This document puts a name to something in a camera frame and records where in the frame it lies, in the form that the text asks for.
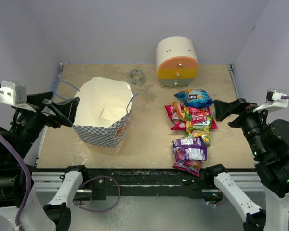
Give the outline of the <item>green Fox's candy bag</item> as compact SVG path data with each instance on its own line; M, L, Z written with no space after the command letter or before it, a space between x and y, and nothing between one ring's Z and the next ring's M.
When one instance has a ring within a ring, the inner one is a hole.
M206 116L207 120L193 124L191 117L187 118L186 122L186 137L201 137L207 146L210 146L210 132L212 126L212 116Z

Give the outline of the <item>red small candy packet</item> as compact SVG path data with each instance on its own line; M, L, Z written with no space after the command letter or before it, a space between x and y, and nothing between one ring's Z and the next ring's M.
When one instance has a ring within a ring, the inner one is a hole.
M191 115L191 122L192 123L201 123L207 120L206 115L199 113L199 114L192 114Z

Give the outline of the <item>aluminium frame rail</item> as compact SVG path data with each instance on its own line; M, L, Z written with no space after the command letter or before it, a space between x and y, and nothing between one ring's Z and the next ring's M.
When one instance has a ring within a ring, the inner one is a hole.
M255 172L230 172L229 180L232 180L244 192L262 192L264 186L260 182L259 176ZM63 180L59 172L35 172L33 180L38 191L57 191L61 187ZM198 177L193 177L183 172L173 171L136 171L136 172L111 172L113 178L120 187L128 188L158 188L183 187L184 185L194 185L200 189L210 190L213 186L205 183Z

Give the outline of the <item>checkered paper bag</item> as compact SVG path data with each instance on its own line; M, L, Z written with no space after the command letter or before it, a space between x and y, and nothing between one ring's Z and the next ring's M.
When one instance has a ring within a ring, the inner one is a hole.
M93 151L118 155L130 123L134 95L128 82L93 77L75 96L80 98L74 131Z

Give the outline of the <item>orange snack packet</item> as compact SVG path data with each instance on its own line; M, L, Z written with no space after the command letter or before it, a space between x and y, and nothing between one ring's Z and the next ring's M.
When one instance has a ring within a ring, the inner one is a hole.
M209 107L206 108L199 108L200 112L206 116L210 116L211 115L211 111Z

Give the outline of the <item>pink REAL crisps bag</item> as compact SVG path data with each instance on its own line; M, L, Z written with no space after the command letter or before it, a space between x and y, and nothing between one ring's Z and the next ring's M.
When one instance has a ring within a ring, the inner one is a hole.
M164 107L167 111L168 118L174 122L174 127L172 127L171 130L186 130L186 122L179 118L175 107L173 105L165 105ZM201 113L199 109L193 107L188 107L188 110L191 115Z

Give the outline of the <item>blue snack bag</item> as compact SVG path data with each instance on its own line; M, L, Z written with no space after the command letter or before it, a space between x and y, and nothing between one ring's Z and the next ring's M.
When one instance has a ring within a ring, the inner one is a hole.
M186 89L174 95L186 107L207 108L213 104L212 98L203 89Z

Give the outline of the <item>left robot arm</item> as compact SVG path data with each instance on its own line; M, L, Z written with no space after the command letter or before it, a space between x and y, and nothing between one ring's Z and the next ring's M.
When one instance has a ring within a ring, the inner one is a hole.
M71 127L80 102L79 97L59 103L52 98L52 92L28 95L25 105L14 106L11 128L0 127L0 215L16 231L68 230L76 192L90 182L84 165L69 166L55 197L46 205L37 199L33 167L24 158L45 127Z

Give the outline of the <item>purple snack packet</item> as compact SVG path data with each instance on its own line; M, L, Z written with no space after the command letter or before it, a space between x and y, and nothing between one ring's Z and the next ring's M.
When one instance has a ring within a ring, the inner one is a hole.
M186 137L173 142L173 168L200 176L203 161L207 161L207 146L202 137Z

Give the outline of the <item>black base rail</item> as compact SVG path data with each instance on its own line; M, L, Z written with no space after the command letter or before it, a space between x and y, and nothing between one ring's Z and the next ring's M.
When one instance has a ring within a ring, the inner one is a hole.
M77 191L92 200L108 196L187 197L219 203L225 199L202 170L197 177L177 169L88 169Z

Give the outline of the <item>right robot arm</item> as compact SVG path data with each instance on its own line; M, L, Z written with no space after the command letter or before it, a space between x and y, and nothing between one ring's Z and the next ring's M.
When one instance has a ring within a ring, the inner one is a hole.
M289 122L282 119L267 123L270 112L285 109L286 96L257 105L239 98L232 102L213 102L217 121L229 115L228 123L240 128L253 154L256 173L264 187L266 209L255 204L232 180L222 164L203 170L205 184L227 197L243 221L246 231L289 231Z

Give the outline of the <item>white mini drawer cabinet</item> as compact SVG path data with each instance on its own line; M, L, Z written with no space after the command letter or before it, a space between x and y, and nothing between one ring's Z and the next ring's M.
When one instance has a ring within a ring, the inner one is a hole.
M199 71L199 62L190 39L173 36L156 47L157 78L164 87L182 87L192 82Z

